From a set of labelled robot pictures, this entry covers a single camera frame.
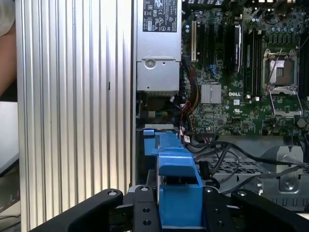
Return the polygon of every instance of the aluminum panel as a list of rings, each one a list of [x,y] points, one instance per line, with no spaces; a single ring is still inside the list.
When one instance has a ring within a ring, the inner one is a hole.
[[[22,231],[131,182],[132,2],[16,0]]]

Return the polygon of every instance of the cpu socket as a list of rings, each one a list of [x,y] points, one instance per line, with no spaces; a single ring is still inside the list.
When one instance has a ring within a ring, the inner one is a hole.
[[[263,83],[265,90],[269,86],[297,88],[297,55],[295,50],[272,53],[266,49],[263,59]]]
[[[275,115],[284,117],[301,116],[302,106],[297,93],[297,55],[294,49],[287,52],[271,52],[266,49],[263,58],[262,83],[266,95],[269,94]],[[285,94],[294,95],[299,103],[298,111],[284,112],[276,109],[274,105],[274,95]]]

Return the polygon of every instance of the power supply label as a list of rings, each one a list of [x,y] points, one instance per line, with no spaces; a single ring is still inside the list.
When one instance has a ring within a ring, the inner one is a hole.
[[[144,0],[144,32],[177,32],[178,0]]]

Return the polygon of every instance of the person's arm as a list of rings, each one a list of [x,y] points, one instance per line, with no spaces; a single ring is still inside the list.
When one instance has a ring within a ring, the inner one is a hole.
[[[16,29],[0,37],[0,96],[16,78]]]

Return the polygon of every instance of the white surface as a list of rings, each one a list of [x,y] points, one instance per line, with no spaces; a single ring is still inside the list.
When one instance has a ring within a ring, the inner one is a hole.
[[[17,154],[17,103],[0,101],[0,169]]]

